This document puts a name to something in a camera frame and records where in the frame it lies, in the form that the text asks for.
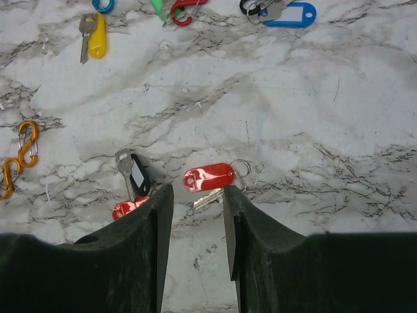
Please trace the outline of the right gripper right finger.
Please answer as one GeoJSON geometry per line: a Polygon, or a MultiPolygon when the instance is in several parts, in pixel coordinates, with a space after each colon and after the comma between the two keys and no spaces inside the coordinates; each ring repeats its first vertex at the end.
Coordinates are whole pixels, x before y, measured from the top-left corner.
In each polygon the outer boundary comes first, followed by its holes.
{"type": "Polygon", "coordinates": [[[240,312],[415,312],[416,234],[303,236],[223,190],[230,277],[240,312]]]}

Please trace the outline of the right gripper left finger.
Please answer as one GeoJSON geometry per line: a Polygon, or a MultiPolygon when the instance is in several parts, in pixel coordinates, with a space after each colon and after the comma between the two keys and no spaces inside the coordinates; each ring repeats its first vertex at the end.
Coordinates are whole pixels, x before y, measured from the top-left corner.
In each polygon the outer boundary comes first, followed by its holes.
{"type": "Polygon", "coordinates": [[[1,235],[2,312],[160,312],[173,219],[164,185],[72,244],[1,235]]]}

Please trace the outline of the red key tag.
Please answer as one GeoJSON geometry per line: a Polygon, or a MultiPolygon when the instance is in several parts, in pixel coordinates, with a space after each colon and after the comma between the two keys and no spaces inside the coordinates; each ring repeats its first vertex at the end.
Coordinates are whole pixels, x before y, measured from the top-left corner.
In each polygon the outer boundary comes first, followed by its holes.
{"type": "Polygon", "coordinates": [[[111,213],[113,220],[116,221],[121,217],[127,215],[128,213],[132,212],[134,209],[137,209],[142,204],[144,204],[149,198],[150,196],[137,197],[134,201],[129,200],[118,203],[114,206],[111,213]]]}
{"type": "Polygon", "coordinates": [[[183,186],[190,192],[203,192],[231,185],[235,171],[227,163],[210,164],[189,169],[182,178],[183,186]]]}

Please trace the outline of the blue key tag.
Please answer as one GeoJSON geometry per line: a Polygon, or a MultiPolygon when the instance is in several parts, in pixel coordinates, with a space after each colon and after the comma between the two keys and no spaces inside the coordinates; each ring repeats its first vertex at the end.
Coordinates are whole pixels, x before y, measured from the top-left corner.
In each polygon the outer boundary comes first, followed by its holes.
{"type": "Polygon", "coordinates": [[[317,11],[311,3],[293,1],[276,20],[261,22],[267,27],[303,28],[310,26],[316,19],[317,11]]]}

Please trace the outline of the black S carabiner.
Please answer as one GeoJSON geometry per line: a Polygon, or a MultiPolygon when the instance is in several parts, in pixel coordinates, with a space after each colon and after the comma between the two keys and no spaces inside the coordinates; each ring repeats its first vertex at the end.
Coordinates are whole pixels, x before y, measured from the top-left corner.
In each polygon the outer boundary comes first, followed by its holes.
{"type": "Polygon", "coordinates": [[[243,15],[254,16],[261,10],[260,1],[258,0],[240,0],[239,9],[243,15]]]}

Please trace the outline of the blue S carabiner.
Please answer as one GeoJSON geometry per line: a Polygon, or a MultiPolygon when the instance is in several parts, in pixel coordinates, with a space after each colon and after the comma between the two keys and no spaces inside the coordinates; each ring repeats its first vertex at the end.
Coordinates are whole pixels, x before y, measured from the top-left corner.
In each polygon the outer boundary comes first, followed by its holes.
{"type": "Polygon", "coordinates": [[[92,0],[91,4],[95,11],[101,14],[109,14],[112,12],[115,6],[115,0],[101,1],[101,0],[92,0]]]}

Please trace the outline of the green key tag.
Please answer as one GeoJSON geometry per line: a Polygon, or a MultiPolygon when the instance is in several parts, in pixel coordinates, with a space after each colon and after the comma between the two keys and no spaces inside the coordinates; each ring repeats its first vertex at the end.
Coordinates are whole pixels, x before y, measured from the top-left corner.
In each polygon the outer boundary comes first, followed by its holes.
{"type": "Polygon", "coordinates": [[[162,7],[162,0],[150,0],[150,3],[153,6],[157,15],[159,16],[159,18],[161,19],[160,9],[162,7]]]}

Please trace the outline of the red S carabiner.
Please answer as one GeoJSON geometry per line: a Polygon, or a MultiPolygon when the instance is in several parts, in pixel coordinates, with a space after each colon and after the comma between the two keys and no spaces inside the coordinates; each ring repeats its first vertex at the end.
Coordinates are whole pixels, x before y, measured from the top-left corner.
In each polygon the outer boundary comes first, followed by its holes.
{"type": "Polygon", "coordinates": [[[170,18],[177,26],[187,26],[192,22],[201,5],[207,2],[208,0],[177,0],[169,11],[170,18]]]}

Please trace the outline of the yellow key tag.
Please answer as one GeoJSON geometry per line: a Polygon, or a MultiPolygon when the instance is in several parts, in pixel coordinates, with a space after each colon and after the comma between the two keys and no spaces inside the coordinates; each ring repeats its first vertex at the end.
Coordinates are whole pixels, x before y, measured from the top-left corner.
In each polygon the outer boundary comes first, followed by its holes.
{"type": "Polygon", "coordinates": [[[100,12],[95,14],[96,29],[91,33],[88,41],[88,53],[94,59],[101,59],[107,51],[106,23],[104,15],[100,12]]]}

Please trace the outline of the silver key on right red tag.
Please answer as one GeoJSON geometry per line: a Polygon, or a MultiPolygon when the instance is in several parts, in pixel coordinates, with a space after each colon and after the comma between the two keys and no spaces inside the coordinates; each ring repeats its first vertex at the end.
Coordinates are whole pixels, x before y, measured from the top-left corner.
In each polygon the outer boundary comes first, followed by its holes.
{"type": "Polygon", "coordinates": [[[198,199],[193,204],[194,210],[199,210],[206,205],[219,200],[223,196],[223,188],[216,188],[212,190],[208,195],[203,196],[202,198],[198,199]]]}

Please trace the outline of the silver key on black tag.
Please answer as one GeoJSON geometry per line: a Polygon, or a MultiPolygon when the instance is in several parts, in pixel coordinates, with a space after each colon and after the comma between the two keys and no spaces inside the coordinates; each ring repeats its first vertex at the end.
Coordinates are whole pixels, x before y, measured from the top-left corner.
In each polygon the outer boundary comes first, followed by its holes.
{"type": "Polygon", "coordinates": [[[131,202],[134,202],[135,194],[130,181],[133,166],[131,151],[129,149],[121,149],[117,151],[115,153],[115,163],[119,173],[124,177],[124,182],[128,191],[128,197],[131,202]]]}

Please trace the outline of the orange s carabiner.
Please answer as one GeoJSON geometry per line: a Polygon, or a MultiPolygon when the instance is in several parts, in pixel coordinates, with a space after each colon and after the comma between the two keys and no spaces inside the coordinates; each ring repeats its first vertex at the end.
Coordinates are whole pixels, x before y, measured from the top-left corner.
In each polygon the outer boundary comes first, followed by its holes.
{"type": "Polygon", "coordinates": [[[18,161],[24,168],[32,168],[38,162],[38,126],[24,121],[18,127],[18,161]]]}
{"type": "Polygon", "coordinates": [[[12,182],[12,175],[11,175],[12,164],[16,165],[18,175],[22,174],[23,172],[23,166],[20,164],[17,158],[8,158],[4,161],[2,165],[2,174],[3,174],[3,179],[5,182],[5,193],[1,195],[1,200],[8,199],[14,190],[13,182],[12,182]]]}

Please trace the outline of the silver key on yellow tag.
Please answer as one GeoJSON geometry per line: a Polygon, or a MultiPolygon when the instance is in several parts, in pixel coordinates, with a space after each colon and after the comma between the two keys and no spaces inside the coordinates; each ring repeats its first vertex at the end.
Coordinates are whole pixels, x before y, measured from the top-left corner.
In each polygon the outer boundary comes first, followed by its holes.
{"type": "Polygon", "coordinates": [[[87,50],[90,35],[96,30],[96,14],[83,14],[79,21],[79,31],[82,35],[80,63],[85,64],[88,61],[87,50]]]}

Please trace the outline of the silver key on blue tag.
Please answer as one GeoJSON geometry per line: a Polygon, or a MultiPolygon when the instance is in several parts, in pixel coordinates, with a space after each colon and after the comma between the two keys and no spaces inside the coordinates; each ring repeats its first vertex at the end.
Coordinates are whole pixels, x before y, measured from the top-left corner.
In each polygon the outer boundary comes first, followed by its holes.
{"type": "Polygon", "coordinates": [[[261,22],[276,20],[281,16],[282,11],[293,2],[293,0],[264,0],[258,1],[259,19],[261,22]]]}

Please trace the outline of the silver key on green tag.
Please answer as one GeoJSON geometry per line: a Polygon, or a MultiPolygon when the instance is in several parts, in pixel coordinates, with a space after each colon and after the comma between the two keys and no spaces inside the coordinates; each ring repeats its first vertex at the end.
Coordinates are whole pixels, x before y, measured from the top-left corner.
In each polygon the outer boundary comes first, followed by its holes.
{"type": "Polygon", "coordinates": [[[171,13],[171,7],[176,3],[176,0],[162,0],[162,7],[160,9],[161,19],[163,21],[162,26],[172,22],[173,13],[171,13]]]}

